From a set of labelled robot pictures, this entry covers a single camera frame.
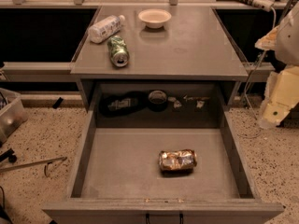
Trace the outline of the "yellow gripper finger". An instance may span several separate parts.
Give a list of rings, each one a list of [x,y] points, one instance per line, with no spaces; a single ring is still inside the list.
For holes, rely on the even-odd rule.
[[[260,107],[259,126],[263,129],[278,126],[298,103],[299,67],[288,66],[279,73],[271,72]]]
[[[273,28],[269,33],[258,39],[255,47],[261,50],[274,50],[277,41],[278,27]]]

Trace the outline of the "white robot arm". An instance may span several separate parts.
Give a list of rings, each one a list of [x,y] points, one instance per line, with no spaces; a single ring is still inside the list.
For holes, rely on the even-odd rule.
[[[266,83],[259,125],[270,129],[278,126],[299,103],[299,3],[255,47],[273,50],[275,58],[286,64],[278,74],[271,72]]]

